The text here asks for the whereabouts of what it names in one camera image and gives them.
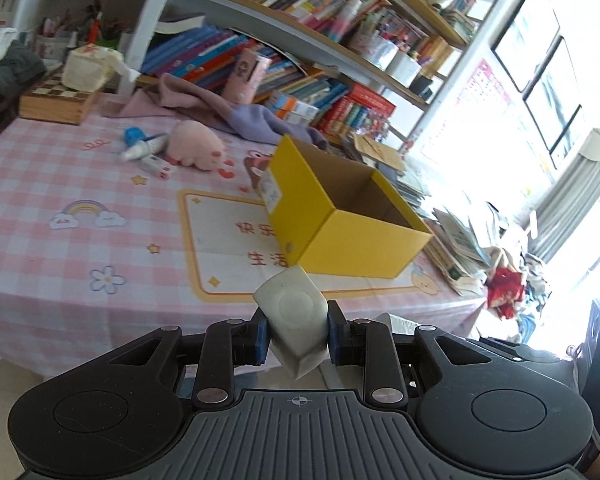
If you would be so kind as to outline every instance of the ribbed gray panel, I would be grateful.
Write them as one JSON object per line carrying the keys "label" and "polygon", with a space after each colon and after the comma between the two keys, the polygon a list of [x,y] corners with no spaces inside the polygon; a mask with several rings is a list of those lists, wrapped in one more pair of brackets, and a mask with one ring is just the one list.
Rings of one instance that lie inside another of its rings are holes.
{"label": "ribbed gray panel", "polygon": [[[272,391],[246,392],[231,409],[199,413],[167,455],[116,480],[449,478],[488,477],[440,460],[403,416],[362,406],[354,392]],[[569,468],[546,480],[581,478]],[[30,473],[22,480],[50,479]]]}

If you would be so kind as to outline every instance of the black framed picture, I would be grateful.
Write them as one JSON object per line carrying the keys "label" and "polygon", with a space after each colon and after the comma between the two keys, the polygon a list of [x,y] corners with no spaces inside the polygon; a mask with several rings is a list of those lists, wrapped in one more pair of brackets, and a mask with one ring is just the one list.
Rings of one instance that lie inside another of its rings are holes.
{"label": "black framed picture", "polygon": [[578,83],[564,38],[526,98],[526,106],[536,121],[548,150],[569,124],[580,105]]}
{"label": "black framed picture", "polygon": [[587,133],[587,129],[582,107],[579,106],[571,124],[565,129],[558,142],[555,143],[554,150],[551,153],[551,160],[554,162],[556,170],[567,157],[575,143],[578,142],[578,139]]}
{"label": "black framed picture", "polygon": [[533,79],[559,32],[549,0],[522,1],[493,50],[519,92]]}

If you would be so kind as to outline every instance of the yellow box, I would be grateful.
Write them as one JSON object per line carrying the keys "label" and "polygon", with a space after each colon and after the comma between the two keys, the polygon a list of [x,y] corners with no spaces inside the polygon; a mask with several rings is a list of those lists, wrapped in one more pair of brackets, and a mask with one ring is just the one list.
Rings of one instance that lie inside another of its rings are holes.
{"label": "yellow box", "polygon": [[394,278],[431,232],[374,168],[285,136],[260,181],[289,265]]}

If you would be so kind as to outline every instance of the metal screw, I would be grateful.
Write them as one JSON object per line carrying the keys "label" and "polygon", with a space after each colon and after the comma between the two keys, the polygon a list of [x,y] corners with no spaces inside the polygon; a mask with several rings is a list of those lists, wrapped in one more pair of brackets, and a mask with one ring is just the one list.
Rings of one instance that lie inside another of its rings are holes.
{"label": "metal screw", "polygon": [[396,402],[400,402],[404,397],[402,392],[395,388],[378,388],[371,393],[371,396],[375,401],[382,404],[395,404]]}
{"label": "metal screw", "polygon": [[198,400],[205,404],[217,404],[229,398],[229,394],[222,388],[205,388],[198,392]]}

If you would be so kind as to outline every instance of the white plastic block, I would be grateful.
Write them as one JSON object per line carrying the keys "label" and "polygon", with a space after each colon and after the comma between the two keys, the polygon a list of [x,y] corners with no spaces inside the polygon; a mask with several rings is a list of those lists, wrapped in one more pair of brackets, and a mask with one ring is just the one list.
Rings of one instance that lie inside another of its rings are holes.
{"label": "white plastic block", "polygon": [[253,298],[269,320],[272,352],[295,380],[325,359],[327,301],[301,266],[267,280]]}

